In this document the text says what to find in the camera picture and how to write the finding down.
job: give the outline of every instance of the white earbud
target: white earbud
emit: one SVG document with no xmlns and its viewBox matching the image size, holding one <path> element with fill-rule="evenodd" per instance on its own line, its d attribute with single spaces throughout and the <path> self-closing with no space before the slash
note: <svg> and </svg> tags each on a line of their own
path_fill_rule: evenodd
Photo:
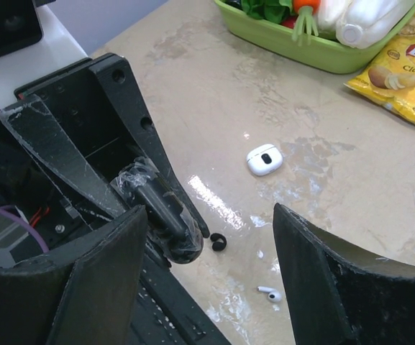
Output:
<svg viewBox="0 0 415 345">
<path fill-rule="evenodd" d="M 273 303 L 280 302 L 282 300 L 282 295 L 279 291 L 276 289 L 273 289 L 272 287 L 266 287 L 266 286 L 259 286 L 258 291 L 261 293 L 267 293 L 268 294 L 268 300 Z"/>
</svg>

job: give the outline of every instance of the green basket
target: green basket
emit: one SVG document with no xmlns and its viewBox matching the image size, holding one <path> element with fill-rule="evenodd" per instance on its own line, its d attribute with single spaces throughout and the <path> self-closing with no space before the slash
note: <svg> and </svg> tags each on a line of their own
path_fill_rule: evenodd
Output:
<svg viewBox="0 0 415 345">
<path fill-rule="evenodd" d="M 312 37 L 310 45 L 299 47 L 292 40 L 292 29 L 266 20 L 249 18 L 243 11 L 215 0 L 228 30 L 255 45 L 292 60 L 336 74 L 353 73 L 367 65 L 415 14 L 415 5 L 383 38 L 367 49 L 346 47 L 338 42 Z"/>
</svg>

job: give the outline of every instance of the marbled surface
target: marbled surface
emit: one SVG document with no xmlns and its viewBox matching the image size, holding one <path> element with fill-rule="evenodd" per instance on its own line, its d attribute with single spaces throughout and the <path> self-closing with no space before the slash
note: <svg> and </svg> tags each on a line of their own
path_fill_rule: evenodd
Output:
<svg viewBox="0 0 415 345">
<path fill-rule="evenodd" d="M 415 265 L 415 127 L 331 75 L 226 30 L 210 0 L 170 0 L 108 43 L 131 63 L 174 170 L 225 252 L 173 268 L 234 345 L 294 344 L 271 228 L 283 203 L 380 255 Z M 253 176 L 265 143 L 283 167 Z"/>
</svg>

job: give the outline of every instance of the black earbud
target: black earbud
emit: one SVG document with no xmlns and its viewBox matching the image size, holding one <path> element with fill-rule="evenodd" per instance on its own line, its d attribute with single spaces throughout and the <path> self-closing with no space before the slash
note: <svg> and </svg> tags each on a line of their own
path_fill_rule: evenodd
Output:
<svg viewBox="0 0 415 345">
<path fill-rule="evenodd" d="M 213 242 L 212 249 L 214 252 L 221 252 L 227 247 L 227 238 L 222 234 L 212 234 L 210 240 Z"/>
</svg>

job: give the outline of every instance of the yellow chip bag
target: yellow chip bag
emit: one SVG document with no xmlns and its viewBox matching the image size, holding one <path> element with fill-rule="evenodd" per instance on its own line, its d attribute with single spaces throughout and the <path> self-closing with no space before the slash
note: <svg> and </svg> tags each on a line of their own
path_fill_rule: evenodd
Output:
<svg viewBox="0 0 415 345">
<path fill-rule="evenodd" d="M 415 124 L 415 15 L 346 86 Z"/>
</svg>

